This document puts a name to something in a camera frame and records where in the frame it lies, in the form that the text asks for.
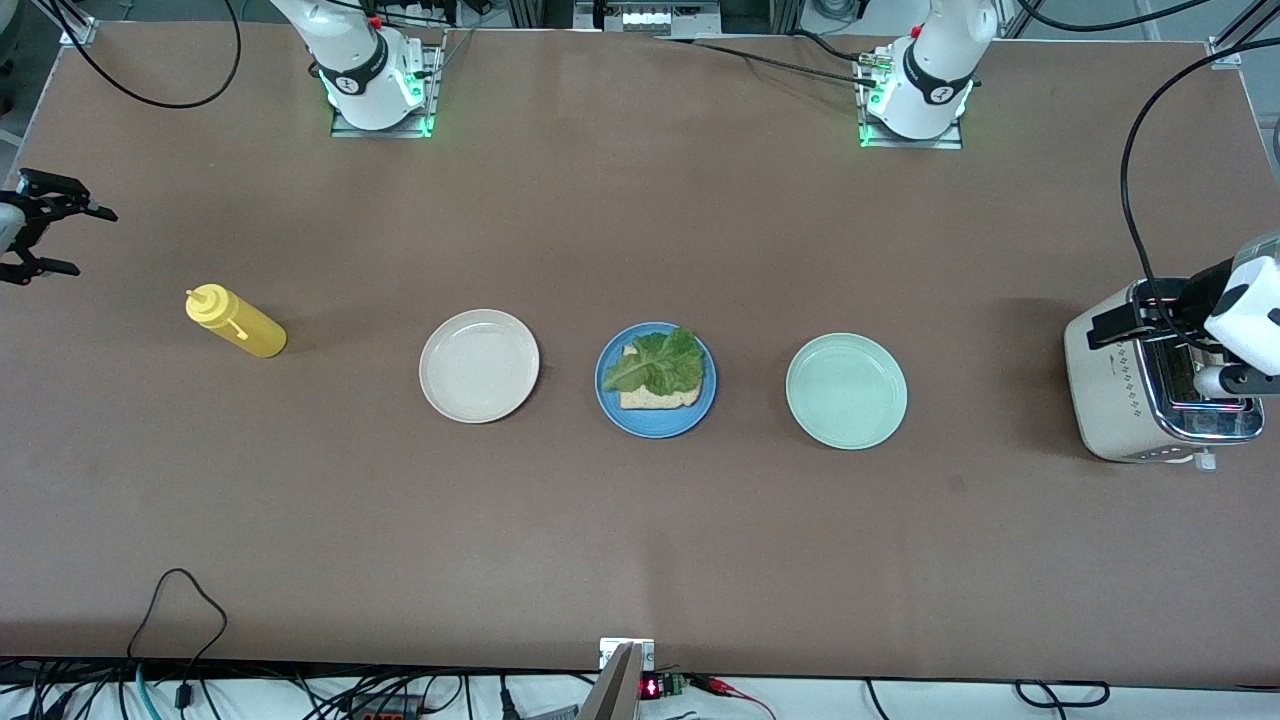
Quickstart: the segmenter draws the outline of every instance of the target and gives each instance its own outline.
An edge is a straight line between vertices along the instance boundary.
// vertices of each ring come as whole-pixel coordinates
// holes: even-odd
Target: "white plate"
[[[440,415],[492,423],[529,397],[538,366],[538,342],[524,323],[500,310],[467,310],[431,333],[417,377]]]

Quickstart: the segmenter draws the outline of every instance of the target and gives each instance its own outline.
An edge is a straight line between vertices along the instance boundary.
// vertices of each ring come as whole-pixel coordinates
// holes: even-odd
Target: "gray floor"
[[[269,0],[229,1],[232,8],[248,22],[284,22]],[[1065,22],[1101,23],[1133,17],[1137,5],[1158,9],[1176,1],[1179,0],[1048,0],[1042,12]],[[22,3],[26,6],[20,20],[20,38],[13,55],[14,72],[0,81],[0,92],[9,94],[14,104],[13,110],[0,117],[0,131],[17,136],[26,133],[31,122],[41,88],[58,53],[60,35],[29,0]],[[1032,23],[1024,37],[1142,40],[1147,32],[1161,40],[1204,40],[1230,22],[1247,3],[1248,0],[1212,0],[1199,8],[1157,20],[1147,28],[1134,27],[1089,35],[1068,33]],[[207,20],[227,17],[227,5],[223,0],[83,0],[79,6],[106,20]],[[923,19],[927,8],[928,0],[872,0],[863,20],[837,22],[806,12],[804,24],[823,33],[899,35]],[[1277,35],[1280,35],[1280,20],[1274,23],[1267,33],[1268,37]],[[1260,141],[1268,150],[1271,128],[1280,118],[1280,47],[1247,53],[1243,60],[1245,86],[1258,118]],[[0,168],[10,167],[15,154],[14,146],[0,142]],[[1272,156],[1271,161],[1280,178],[1280,160]]]

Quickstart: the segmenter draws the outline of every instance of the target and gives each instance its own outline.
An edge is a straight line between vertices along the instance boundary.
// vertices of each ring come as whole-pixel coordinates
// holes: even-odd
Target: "table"
[[[92,51],[182,100],[229,35],[109,23]],[[122,653],[184,565],[230,615],[223,657],[591,667],[631,634],[712,673],[1274,682],[1275,430],[1213,475],[1101,462],[1062,360],[1066,322],[1139,272],[1125,132],[1202,55],[1000,42],[948,152],[859,149],[847,86],[634,36],[477,32],[424,141],[330,140],[287,26],[247,26],[236,83],[186,113],[64,53],[19,163],[120,222],[47,234],[82,277],[0,288],[0,651]],[[1170,94],[1133,168],[1157,272],[1274,227],[1268,173],[1235,73]],[[285,352],[187,320],[204,282],[279,319]],[[481,306],[527,323],[544,368],[467,427],[416,368]],[[590,380],[649,319],[719,369],[707,420],[664,442],[609,424]],[[833,331],[908,378],[870,451],[786,407],[792,354]],[[161,605],[148,655],[216,624],[179,585]]]

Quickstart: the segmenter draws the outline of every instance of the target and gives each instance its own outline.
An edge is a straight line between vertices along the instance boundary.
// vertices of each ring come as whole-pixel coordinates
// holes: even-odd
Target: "squeeze bottle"
[[[259,357],[284,350],[284,328],[220,284],[188,290],[187,316]]]

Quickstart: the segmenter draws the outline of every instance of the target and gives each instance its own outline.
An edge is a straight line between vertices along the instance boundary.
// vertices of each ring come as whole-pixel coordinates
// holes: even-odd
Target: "green plate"
[[[887,350],[852,333],[813,338],[787,369],[787,405],[818,442],[864,450],[906,415],[906,378]]]

